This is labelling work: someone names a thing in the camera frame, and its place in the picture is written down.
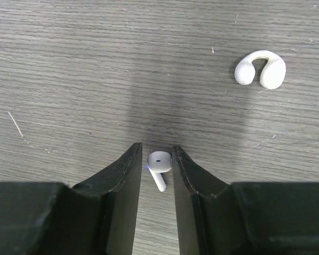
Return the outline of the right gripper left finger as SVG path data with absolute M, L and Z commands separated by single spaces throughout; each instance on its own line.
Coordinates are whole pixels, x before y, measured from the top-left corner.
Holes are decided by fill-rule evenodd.
M 69 187 L 0 182 L 0 254 L 132 254 L 142 144 Z

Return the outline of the white stem earbud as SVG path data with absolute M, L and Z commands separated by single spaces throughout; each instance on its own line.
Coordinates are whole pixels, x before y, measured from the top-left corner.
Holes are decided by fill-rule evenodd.
M 148 169 L 157 185 L 157 188 L 164 192 L 167 185 L 162 177 L 162 173 L 167 173 L 172 169 L 171 154 L 165 151 L 152 152 L 147 158 Z

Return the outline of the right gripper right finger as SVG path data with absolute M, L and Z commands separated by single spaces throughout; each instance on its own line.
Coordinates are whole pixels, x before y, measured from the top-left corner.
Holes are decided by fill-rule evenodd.
M 319 254 L 319 182 L 227 184 L 172 149 L 181 254 Z

